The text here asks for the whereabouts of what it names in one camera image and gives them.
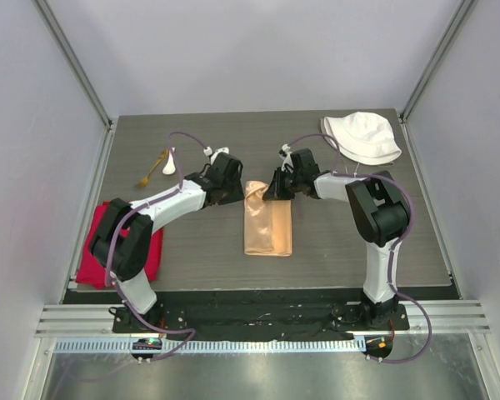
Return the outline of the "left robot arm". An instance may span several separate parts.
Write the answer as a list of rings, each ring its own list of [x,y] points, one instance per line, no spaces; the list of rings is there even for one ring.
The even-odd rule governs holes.
[[[145,272],[152,235],[189,213],[242,201],[242,172],[243,163],[221,149],[201,172],[188,174],[164,192],[134,202],[115,198],[107,205],[88,251],[134,309],[132,323],[142,332],[154,331],[161,321]]]

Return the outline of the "peach cloth napkin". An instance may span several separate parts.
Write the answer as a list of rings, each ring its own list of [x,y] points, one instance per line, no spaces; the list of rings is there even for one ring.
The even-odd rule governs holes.
[[[247,181],[244,188],[243,247],[248,256],[289,257],[293,253],[290,200],[265,201],[268,185]]]

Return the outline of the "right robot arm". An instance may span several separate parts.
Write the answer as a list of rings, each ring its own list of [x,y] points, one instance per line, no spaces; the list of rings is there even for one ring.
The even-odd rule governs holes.
[[[302,193],[349,204],[367,249],[359,317],[367,328],[380,328],[398,309],[393,280],[401,241],[412,218],[408,200],[387,171],[362,176],[322,172],[309,149],[293,152],[287,145],[279,155],[282,165],[276,168],[262,199],[287,201]]]

